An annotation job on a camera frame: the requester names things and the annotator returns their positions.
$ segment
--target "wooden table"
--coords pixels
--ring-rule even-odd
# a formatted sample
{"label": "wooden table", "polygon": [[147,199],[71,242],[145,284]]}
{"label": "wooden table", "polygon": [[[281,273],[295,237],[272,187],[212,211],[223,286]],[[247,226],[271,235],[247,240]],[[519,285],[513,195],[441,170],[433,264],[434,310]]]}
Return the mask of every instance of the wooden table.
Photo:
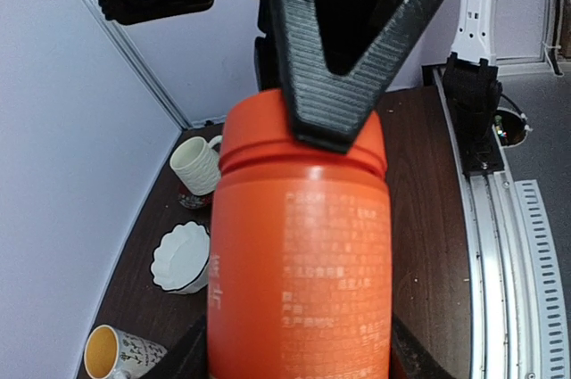
{"label": "wooden table", "polygon": [[[458,379],[469,376],[468,252],[458,178],[433,88],[386,95],[379,104],[393,203],[394,312],[435,360]],[[221,126],[188,131],[206,139]],[[165,164],[125,245],[95,325],[110,324],[171,348],[206,310],[206,291],[169,295],[150,265],[161,237],[177,224],[208,226],[210,211],[177,202],[178,180]],[[87,379],[82,367],[79,379]]]}

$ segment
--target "white ceramic bowl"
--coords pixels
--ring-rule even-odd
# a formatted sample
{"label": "white ceramic bowl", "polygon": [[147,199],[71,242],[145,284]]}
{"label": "white ceramic bowl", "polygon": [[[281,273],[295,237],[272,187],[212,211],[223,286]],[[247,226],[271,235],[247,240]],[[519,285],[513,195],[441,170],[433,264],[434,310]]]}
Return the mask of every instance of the white ceramic bowl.
{"label": "white ceramic bowl", "polygon": [[194,221],[176,226],[154,251],[153,282],[165,292],[191,294],[208,284],[211,239]]}

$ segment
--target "white panel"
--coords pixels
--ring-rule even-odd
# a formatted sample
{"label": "white panel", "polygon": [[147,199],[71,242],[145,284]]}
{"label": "white panel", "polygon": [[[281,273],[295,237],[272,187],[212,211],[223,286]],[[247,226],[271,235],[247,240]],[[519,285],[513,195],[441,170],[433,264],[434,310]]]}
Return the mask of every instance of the white panel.
{"label": "white panel", "polygon": [[72,378],[178,130],[80,0],[0,0],[0,377]]}
{"label": "white panel", "polygon": [[544,17],[545,0],[498,0],[498,58],[539,57]]}

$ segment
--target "black bracket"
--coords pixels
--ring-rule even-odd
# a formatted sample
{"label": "black bracket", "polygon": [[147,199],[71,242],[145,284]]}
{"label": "black bracket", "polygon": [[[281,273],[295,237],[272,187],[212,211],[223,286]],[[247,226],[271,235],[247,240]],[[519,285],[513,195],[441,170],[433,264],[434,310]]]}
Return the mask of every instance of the black bracket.
{"label": "black bracket", "polygon": [[354,67],[327,67],[315,0],[269,0],[281,85],[294,136],[348,152],[443,0],[402,0]]}
{"label": "black bracket", "polygon": [[467,177],[504,170],[500,146],[492,131],[502,93],[498,68],[487,60],[479,65],[453,53],[443,76],[444,93]]}

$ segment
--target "white mug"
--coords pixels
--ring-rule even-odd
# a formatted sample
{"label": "white mug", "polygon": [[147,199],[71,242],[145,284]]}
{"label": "white mug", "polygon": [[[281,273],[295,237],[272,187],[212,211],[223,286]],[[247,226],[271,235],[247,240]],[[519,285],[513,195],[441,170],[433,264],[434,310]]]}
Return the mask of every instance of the white mug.
{"label": "white mug", "polygon": [[83,362],[92,379],[137,379],[166,353],[158,343],[100,325],[87,338]]}
{"label": "white mug", "polygon": [[170,167],[191,194],[204,196],[216,189],[221,178],[220,157],[212,149],[220,143],[222,136],[215,136],[209,143],[201,136],[195,136],[181,144],[170,157]]}

